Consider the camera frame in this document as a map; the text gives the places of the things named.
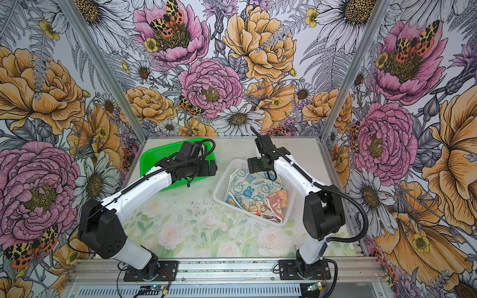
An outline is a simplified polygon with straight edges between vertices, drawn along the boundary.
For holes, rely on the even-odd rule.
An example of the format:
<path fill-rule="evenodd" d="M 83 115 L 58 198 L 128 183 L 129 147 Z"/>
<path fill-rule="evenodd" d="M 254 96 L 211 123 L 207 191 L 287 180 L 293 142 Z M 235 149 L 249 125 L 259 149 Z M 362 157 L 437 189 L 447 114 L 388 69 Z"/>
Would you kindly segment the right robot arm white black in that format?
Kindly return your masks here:
<path fill-rule="evenodd" d="M 335 194 L 335 186 L 323 185 L 312 177 L 287 149 L 273 145 L 270 136 L 258 134 L 255 144 L 260 156 L 247 160 L 249 171 L 285 178 L 304 199 L 307 236 L 296 253 L 296 267 L 300 277 L 310 279 L 324 265 L 330 239 L 345 224 L 341 197 Z"/>

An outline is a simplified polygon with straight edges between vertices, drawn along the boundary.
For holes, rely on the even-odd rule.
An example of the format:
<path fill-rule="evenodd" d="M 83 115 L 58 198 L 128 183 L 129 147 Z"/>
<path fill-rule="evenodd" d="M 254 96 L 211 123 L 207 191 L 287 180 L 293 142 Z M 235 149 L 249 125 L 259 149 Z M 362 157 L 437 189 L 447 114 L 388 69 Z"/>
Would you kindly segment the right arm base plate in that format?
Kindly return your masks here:
<path fill-rule="evenodd" d="M 324 260 L 317 261 L 314 264 L 305 264 L 299 260 L 279 260 L 278 274 L 280 279 L 285 281 L 324 281 L 332 278 L 329 264 Z"/>

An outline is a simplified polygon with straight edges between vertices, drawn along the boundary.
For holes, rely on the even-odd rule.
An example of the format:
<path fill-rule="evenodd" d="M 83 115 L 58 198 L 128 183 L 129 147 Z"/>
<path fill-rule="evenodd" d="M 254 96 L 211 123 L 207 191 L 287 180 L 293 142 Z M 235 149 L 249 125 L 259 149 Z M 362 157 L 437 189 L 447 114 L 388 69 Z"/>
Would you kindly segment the green plastic basket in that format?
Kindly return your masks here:
<path fill-rule="evenodd" d="M 172 180 L 167 189 L 189 187 L 194 180 L 216 175 L 215 147 L 211 139 L 195 138 L 148 150 L 140 157 L 140 174 L 165 168 Z"/>

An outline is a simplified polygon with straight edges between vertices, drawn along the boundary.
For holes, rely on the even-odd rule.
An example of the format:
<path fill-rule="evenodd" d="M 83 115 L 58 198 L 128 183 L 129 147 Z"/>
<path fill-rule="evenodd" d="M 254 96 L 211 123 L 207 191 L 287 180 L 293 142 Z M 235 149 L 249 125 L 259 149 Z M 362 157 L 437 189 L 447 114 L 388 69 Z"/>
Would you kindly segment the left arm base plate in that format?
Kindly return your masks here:
<path fill-rule="evenodd" d="M 153 261 L 147 264 L 144 269 L 135 269 L 128 266 L 123 281 L 124 282 L 149 282 L 149 281 L 175 281 L 178 272 L 178 261 Z"/>

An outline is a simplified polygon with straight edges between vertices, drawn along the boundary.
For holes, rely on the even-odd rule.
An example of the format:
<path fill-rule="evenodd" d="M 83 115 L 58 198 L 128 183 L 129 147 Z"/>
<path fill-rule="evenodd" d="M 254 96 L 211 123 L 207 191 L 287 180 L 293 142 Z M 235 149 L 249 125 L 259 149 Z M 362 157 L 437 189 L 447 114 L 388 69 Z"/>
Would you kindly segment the white plastic basket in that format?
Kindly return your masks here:
<path fill-rule="evenodd" d="M 277 227 L 285 226 L 287 221 L 289 220 L 289 218 L 291 216 L 291 212 L 293 210 L 293 204 L 294 204 L 294 201 L 295 201 L 295 198 L 296 198 L 296 195 L 297 195 L 297 192 L 295 191 L 294 186 L 289 181 L 289 179 L 284 177 L 283 175 L 276 175 L 276 174 L 273 173 L 275 176 L 278 176 L 280 178 L 280 180 L 283 184 L 284 190 L 286 190 L 288 192 L 288 206 L 285 209 L 285 217 L 284 217 L 283 222 L 278 224 L 276 222 L 268 221 L 264 218 L 255 216 L 253 214 L 250 214 L 246 211 L 240 210 L 240 209 L 238 209 L 234 206 L 231 206 L 231 205 L 225 203 L 227 193 L 228 193 L 228 190 L 229 190 L 230 177 L 231 177 L 232 173 L 234 171 L 238 170 L 238 169 L 248 170 L 247 161 L 242 160 L 242 159 L 238 159 L 238 158 L 231 161 L 231 163 L 227 166 L 226 170 L 224 171 L 224 174 L 221 176 L 221 178 L 220 178 L 220 180 L 219 180 L 219 182 L 218 182 L 218 184 L 217 184 L 217 186 L 216 186 L 216 188 L 213 192 L 213 195 L 212 195 L 213 200 L 215 202 L 217 202 L 218 204 L 222 204 L 223 206 L 226 206 L 226 207 L 232 209 L 235 212 L 238 212 L 238 213 L 241 213 L 243 215 L 252 217 L 252 218 L 257 219 L 258 221 L 262 221 L 266 224 L 274 225 L 274 226 L 277 226 Z"/>

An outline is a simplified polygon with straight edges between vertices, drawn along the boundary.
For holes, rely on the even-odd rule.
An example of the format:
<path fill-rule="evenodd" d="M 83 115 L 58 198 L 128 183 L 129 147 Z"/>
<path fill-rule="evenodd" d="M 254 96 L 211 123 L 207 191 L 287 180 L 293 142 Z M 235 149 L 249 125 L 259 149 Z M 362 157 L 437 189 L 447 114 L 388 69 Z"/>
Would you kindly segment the blue bunny pattern towel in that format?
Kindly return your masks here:
<path fill-rule="evenodd" d="M 261 217 L 265 210 L 262 207 L 264 199 L 280 190 L 284 190 L 283 184 L 273 173 L 250 173 L 238 169 L 230 177 L 225 203 Z"/>

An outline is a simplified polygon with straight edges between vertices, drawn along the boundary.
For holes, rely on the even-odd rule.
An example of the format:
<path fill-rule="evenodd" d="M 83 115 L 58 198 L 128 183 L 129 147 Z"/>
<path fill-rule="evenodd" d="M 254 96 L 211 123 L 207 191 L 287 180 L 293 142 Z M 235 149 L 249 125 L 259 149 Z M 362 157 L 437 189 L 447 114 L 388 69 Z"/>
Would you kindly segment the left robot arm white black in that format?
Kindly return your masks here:
<path fill-rule="evenodd" d="M 123 222 L 153 195 L 179 182 L 190 184 L 197 177 L 214 176 L 217 165 L 208 156 L 215 150 L 211 139 L 185 141 L 178 152 L 165 157 L 130 186 L 101 201 L 83 205 L 78 239 L 103 259 L 115 259 L 135 271 L 135 276 L 154 279 L 159 271 L 158 257 L 129 240 Z"/>

